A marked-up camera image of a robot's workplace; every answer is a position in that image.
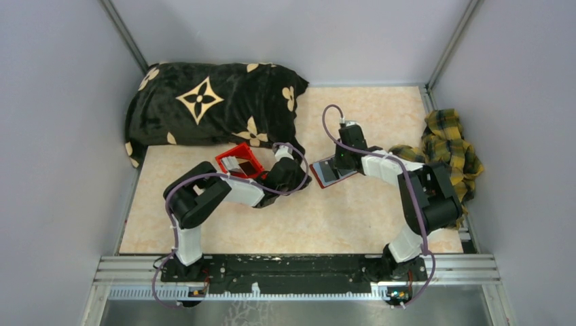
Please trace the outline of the red plastic bin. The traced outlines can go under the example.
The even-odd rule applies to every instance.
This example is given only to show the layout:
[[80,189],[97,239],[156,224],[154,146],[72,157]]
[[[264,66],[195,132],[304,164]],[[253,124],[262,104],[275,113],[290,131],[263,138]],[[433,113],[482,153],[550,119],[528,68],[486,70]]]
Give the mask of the red plastic bin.
[[241,143],[215,157],[221,171],[241,179],[256,179],[266,170],[246,143]]

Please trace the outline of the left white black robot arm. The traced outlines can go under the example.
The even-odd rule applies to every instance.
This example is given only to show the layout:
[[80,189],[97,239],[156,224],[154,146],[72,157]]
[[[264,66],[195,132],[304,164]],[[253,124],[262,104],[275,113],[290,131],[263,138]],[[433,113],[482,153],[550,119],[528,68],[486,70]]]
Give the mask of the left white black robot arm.
[[185,280],[202,276],[204,264],[201,225],[223,202],[262,209],[281,196],[300,191],[311,182],[308,169],[291,158],[279,159],[255,179],[218,172],[207,161],[172,182],[163,193],[165,209],[175,229],[177,272]]

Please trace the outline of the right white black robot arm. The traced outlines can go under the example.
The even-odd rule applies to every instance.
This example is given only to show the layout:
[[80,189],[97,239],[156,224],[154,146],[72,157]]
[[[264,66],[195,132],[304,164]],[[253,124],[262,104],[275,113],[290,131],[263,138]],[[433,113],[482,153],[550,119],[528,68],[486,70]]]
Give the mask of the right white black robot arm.
[[463,214],[463,208],[444,162],[404,160],[377,146],[368,147],[362,128],[341,123],[336,141],[335,166],[354,170],[397,187],[406,224],[385,246],[382,270],[391,280],[407,274],[410,260],[426,252],[428,235],[446,228]]

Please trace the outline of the dark card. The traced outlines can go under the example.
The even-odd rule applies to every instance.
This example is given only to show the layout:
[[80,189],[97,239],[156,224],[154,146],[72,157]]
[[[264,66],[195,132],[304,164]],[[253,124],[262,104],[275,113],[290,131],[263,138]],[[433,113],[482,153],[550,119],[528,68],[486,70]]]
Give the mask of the dark card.
[[331,183],[339,179],[338,170],[334,168],[332,161],[324,161],[319,166],[324,183]]

